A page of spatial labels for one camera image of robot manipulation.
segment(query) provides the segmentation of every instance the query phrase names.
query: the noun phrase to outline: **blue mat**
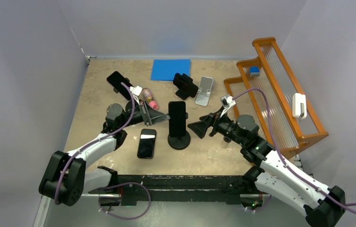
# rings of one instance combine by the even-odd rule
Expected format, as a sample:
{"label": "blue mat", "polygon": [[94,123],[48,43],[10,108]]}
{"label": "blue mat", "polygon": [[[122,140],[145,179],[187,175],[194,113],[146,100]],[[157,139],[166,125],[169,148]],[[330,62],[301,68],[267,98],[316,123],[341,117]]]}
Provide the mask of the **blue mat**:
{"label": "blue mat", "polygon": [[190,59],[154,60],[151,80],[174,80],[175,73],[190,77]]}

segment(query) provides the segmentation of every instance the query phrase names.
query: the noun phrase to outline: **table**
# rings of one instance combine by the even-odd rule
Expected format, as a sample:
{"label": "table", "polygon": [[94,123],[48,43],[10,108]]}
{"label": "table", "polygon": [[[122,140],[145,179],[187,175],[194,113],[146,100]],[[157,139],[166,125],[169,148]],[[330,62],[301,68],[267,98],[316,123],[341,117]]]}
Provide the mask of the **table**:
{"label": "table", "polygon": [[[105,122],[106,109],[113,103],[125,107],[127,101],[121,94],[116,94],[106,78],[114,71],[119,71],[129,78],[134,86],[148,87],[158,102],[159,110],[168,113],[168,102],[180,101],[175,95],[176,86],[172,81],[150,80],[152,60],[107,60],[92,59],[87,70],[86,78],[80,94],[78,106],[69,131],[65,151],[82,146],[94,139],[101,131]],[[202,76],[213,77],[214,87],[211,91],[208,106],[195,104],[195,98],[188,98],[186,112],[189,114],[186,123],[199,120],[200,116],[215,112],[221,107],[219,98],[227,91],[223,80],[239,77],[236,61],[191,61],[191,77],[193,83],[200,84]],[[248,95],[241,102],[241,113],[254,116],[260,125],[253,105]],[[228,116],[235,120],[233,110]],[[118,174],[131,175],[243,175],[250,167],[240,153],[240,146],[226,143],[220,134],[214,137],[208,135],[199,139],[190,129],[191,143],[184,150],[174,150],[167,142],[168,122],[162,122],[150,129],[157,131],[156,146],[152,159],[137,158],[140,131],[147,128],[144,123],[125,128],[128,136],[124,144],[116,151],[103,156],[89,167],[107,166],[118,171]]]}

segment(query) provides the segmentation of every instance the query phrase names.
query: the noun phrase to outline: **wooden frame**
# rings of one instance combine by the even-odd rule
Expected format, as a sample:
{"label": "wooden frame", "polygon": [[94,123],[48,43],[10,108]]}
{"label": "wooden frame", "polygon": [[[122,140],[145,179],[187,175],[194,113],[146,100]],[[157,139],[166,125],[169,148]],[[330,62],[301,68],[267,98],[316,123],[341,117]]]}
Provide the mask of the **wooden frame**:
{"label": "wooden frame", "polygon": [[[257,66],[260,69],[263,69],[269,83],[271,84],[271,87],[274,91],[275,96],[278,99],[279,105],[285,115],[286,120],[288,121],[290,128],[292,130],[292,133],[294,134],[297,142],[298,142],[298,146],[296,147],[292,147],[292,148],[286,148],[286,149],[282,149],[281,152],[284,154],[284,156],[286,158],[291,158],[297,154],[299,154],[300,152],[302,152],[303,150],[307,149],[308,147],[310,147],[311,145],[317,143],[318,141],[322,140],[323,138],[328,136],[328,133],[325,131],[324,126],[322,125],[322,123],[320,122],[320,119],[318,118],[312,104],[310,103],[310,101],[308,99],[306,99],[307,102],[307,110],[308,110],[308,117],[310,117],[317,129],[317,133],[314,134],[308,134],[308,135],[304,135],[302,132],[302,129],[299,125],[299,123],[297,122],[297,120],[292,116],[292,108],[289,105],[289,103],[287,102],[284,92],[282,91],[282,88],[280,87],[273,71],[271,70],[270,65],[268,64],[267,58],[264,55],[261,47],[271,47],[274,48],[279,60],[282,63],[282,66],[284,67],[286,73],[289,76],[289,79],[292,81],[296,91],[298,93],[301,94],[305,94],[302,87],[300,86],[299,81],[297,80],[295,74],[293,73],[292,69],[290,68],[288,62],[286,61],[283,53],[281,52],[281,49],[279,48],[279,46],[277,45],[277,42],[275,40],[274,37],[268,37],[268,38],[260,38],[260,39],[256,39],[253,41],[253,46],[256,49],[256,52],[258,54],[257,58],[251,59],[251,60],[244,60],[244,61],[239,61],[236,65],[239,69],[239,72],[241,74],[240,77],[237,78],[229,78],[229,79],[225,79],[224,83],[226,86],[226,89],[228,91],[228,93],[230,95],[233,95],[232,90],[230,88],[230,84],[233,83],[240,83],[243,82],[246,86],[247,89],[251,88],[250,85],[250,80],[252,79],[250,77],[250,75],[246,74],[245,69],[247,69],[247,72],[249,72],[249,69],[251,66]],[[257,116],[260,120],[261,123],[261,128],[264,131],[264,134],[266,135],[266,139],[272,143],[272,139],[269,133],[269,129],[268,129],[268,125],[266,123],[266,121],[264,120],[262,114],[261,114],[261,109],[259,104],[257,103],[256,97],[254,96],[253,92],[249,93],[250,99],[253,103],[254,109],[257,113]],[[238,117],[239,111],[238,108],[235,106],[234,107],[234,113],[236,115],[236,117]]]}

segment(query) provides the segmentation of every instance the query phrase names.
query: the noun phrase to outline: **gray foldable phone stand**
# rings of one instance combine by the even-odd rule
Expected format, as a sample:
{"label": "gray foldable phone stand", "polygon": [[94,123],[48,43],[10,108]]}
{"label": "gray foldable phone stand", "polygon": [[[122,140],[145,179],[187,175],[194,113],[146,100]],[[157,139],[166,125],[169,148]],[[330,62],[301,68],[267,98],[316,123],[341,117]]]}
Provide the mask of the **gray foldable phone stand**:
{"label": "gray foldable phone stand", "polygon": [[197,105],[207,106],[210,99],[211,89],[213,87],[214,79],[212,77],[201,77],[199,90],[197,91],[197,98],[195,103]]}

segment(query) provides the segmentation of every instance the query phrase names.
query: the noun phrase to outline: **pink bottle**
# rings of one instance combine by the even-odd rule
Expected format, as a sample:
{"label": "pink bottle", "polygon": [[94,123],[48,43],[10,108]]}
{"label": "pink bottle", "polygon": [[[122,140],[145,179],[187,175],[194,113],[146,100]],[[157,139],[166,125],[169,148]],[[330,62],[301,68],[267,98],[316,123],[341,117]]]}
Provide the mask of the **pink bottle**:
{"label": "pink bottle", "polygon": [[143,95],[147,103],[151,106],[151,108],[158,110],[158,104],[154,100],[153,95],[151,94],[148,88],[143,89]]}

